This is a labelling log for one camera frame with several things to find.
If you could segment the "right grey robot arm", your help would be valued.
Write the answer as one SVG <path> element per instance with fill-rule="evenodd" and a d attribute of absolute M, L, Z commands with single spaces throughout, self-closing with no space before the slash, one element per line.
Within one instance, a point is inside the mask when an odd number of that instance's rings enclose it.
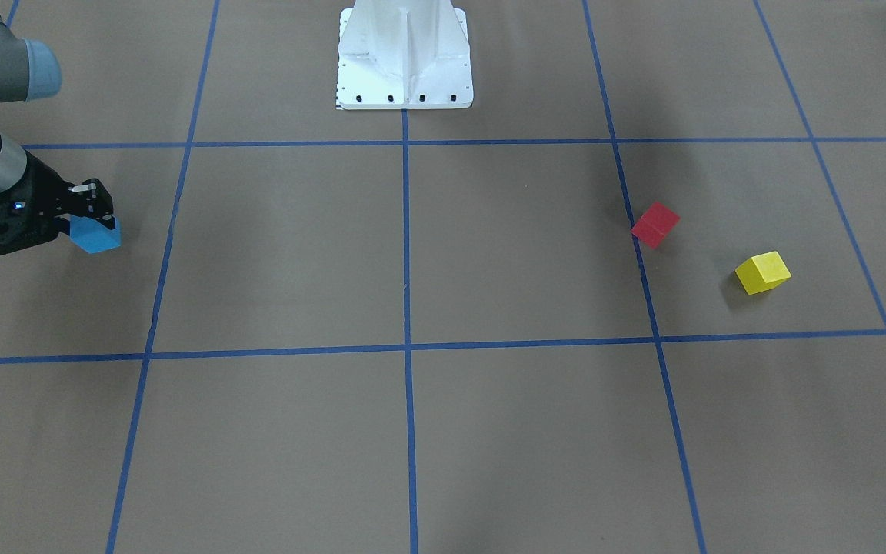
<path fill-rule="evenodd" d="M 55 97 L 62 71 L 44 42 L 21 38 L 0 13 L 0 104 Z M 112 197 L 96 179 L 73 185 L 0 131 L 0 213 L 25 221 L 65 216 L 92 219 L 114 230 Z"/>

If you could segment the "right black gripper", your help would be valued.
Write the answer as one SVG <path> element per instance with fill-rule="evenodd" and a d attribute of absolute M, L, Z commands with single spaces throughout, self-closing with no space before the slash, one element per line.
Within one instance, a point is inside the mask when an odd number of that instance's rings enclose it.
<path fill-rule="evenodd" d="M 29 157 L 20 182 L 4 193 L 6 213 L 23 232 L 60 232 L 94 222 L 114 231 L 112 194 L 101 179 L 73 185 L 36 157 Z"/>

